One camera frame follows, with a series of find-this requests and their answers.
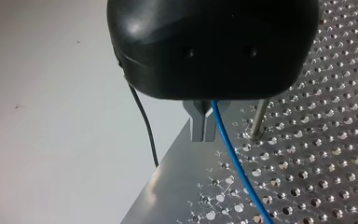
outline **gray surface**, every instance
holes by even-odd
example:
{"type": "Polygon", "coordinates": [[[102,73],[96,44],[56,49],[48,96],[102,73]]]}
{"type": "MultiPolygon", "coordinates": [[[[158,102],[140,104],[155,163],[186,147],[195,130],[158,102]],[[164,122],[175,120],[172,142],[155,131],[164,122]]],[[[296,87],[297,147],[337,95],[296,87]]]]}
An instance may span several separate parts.
{"type": "MultiPolygon", "coordinates": [[[[121,222],[155,170],[123,75],[106,0],[0,0],[0,224],[121,222]]],[[[188,114],[140,98],[162,159],[188,114]]]]}
{"type": "MultiPolygon", "coordinates": [[[[232,102],[223,115],[276,223],[358,224],[358,1],[325,1],[323,19],[297,83],[271,99],[259,141],[244,138],[257,102],[232,102]]],[[[123,224],[258,220],[220,136],[213,143],[189,136],[187,124],[123,224]]]]}

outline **metal bracket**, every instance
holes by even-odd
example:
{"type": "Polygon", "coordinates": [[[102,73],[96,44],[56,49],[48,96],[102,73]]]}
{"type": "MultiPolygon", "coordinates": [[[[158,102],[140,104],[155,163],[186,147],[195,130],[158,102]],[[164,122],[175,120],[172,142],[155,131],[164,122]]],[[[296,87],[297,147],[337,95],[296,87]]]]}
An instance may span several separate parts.
{"type": "MultiPolygon", "coordinates": [[[[229,101],[218,102],[220,112],[229,106],[229,101]]],[[[192,142],[212,142],[216,132],[211,101],[183,101],[183,107],[190,115],[192,142]]]]}

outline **screw hole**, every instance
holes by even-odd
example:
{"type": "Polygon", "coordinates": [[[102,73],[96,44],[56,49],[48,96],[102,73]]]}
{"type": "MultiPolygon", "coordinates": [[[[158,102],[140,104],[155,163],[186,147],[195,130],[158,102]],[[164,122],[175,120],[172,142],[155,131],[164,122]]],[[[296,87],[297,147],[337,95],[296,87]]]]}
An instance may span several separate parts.
{"type": "Polygon", "coordinates": [[[285,215],[290,216],[293,213],[293,208],[290,206],[285,206],[282,211],[285,215]]]}

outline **blue cable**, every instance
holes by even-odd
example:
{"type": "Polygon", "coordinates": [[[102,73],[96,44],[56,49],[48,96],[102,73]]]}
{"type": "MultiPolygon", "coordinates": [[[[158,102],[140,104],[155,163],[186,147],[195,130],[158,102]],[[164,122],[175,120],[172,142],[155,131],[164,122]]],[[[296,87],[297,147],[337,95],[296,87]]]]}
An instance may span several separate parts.
{"type": "Polygon", "coordinates": [[[223,142],[228,151],[228,156],[231,159],[231,162],[234,164],[235,170],[240,177],[242,184],[245,186],[246,190],[249,192],[249,196],[252,199],[252,202],[255,204],[258,212],[260,213],[261,217],[263,218],[264,222],[267,224],[273,224],[269,212],[267,212],[264,205],[261,203],[260,199],[257,197],[255,190],[253,189],[251,182],[249,181],[248,177],[246,176],[245,172],[242,169],[240,161],[238,160],[237,155],[235,154],[234,148],[231,145],[231,142],[228,138],[225,125],[223,124],[222,117],[220,116],[219,108],[217,106],[216,101],[212,101],[212,109],[214,113],[214,119],[216,120],[217,128],[219,129],[220,134],[222,135],[223,142]]]}

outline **metal pin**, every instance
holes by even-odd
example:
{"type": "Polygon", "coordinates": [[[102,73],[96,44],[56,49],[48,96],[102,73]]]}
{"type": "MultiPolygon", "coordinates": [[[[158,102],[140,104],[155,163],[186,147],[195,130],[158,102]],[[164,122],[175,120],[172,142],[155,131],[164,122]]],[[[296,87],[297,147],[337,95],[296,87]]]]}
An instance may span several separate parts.
{"type": "Polygon", "coordinates": [[[255,111],[255,118],[253,121],[252,129],[248,132],[251,138],[260,138],[263,132],[260,131],[261,122],[266,114],[269,99],[260,100],[258,102],[257,110],[255,111]]]}

